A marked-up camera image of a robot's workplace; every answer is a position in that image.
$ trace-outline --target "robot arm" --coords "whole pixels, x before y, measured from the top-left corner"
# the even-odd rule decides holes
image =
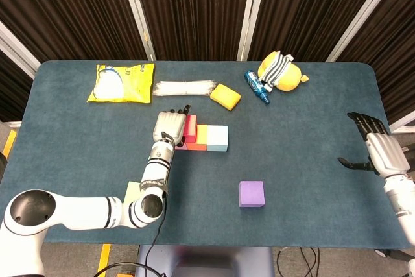
[[[415,184],[405,175],[409,164],[399,143],[388,134],[380,120],[355,112],[348,113],[348,117],[354,120],[368,148],[369,162],[350,163],[344,158],[338,160],[349,169],[375,171],[385,179],[383,189],[408,241],[415,245]]]
[[[6,207],[0,227],[0,277],[44,276],[40,249],[48,228],[56,224],[70,230],[91,230],[142,228],[156,221],[165,209],[174,147],[182,142],[188,110],[160,113],[139,199],[134,202],[123,204],[115,197],[64,197],[39,189],[16,195]]]

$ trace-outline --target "yellow bag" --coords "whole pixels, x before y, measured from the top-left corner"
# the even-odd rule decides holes
[[[97,65],[97,81],[87,102],[151,102],[154,64]]]

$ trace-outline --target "yellow tape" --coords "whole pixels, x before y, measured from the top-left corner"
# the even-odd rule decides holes
[[[3,148],[3,155],[5,155],[6,158],[8,158],[8,155],[10,154],[10,151],[12,150],[12,146],[13,146],[14,139],[16,138],[16,134],[17,134],[16,131],[11,130],[8,135],[6,145]]]
[[[103,269],[105,266],[108,265],[108,258],[110,257],[110,250],[111,250],[110,243],[105,243],[102,245],[101,257],[99,258],[99,265],[98,265],[97,272],[99,272],[101,269]],[[99,275],[99,277],[105,277],[105,273],[106,272],[103,272],[101,275]]]

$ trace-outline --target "red block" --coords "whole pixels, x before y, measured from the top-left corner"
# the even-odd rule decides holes
[[[186,143],[196,142],[196,136],[197,136],[196,115],[187,115],[183,136],[186,138],[186,141],[185,141]]]

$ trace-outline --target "teal table mat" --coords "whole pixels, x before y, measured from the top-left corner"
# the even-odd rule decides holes
[[[140,181],[158,113],[191,105],[198,123],[229,126],[227,152],[178,151],[167,217],[157,244],[406,248],[409,243],[373,173],[350,171],[337,157],[368,153],[347,112],[385,124],[373,69],[360,63],[298,63],[310,81],[277,89],[265,106],[243,74],[259,62],[155,62],[154,81],[215,79],[242,95],[229,112],[209,97],[152,97],[151,104],[87,103],[96,64],[49,61],[39,68],[9,165],[0,212],[20,191],[119,197]],[[238,207],[241,180],[262,180],[263,208]],[[54,242],[151,244],[142,230],[49,230]]]

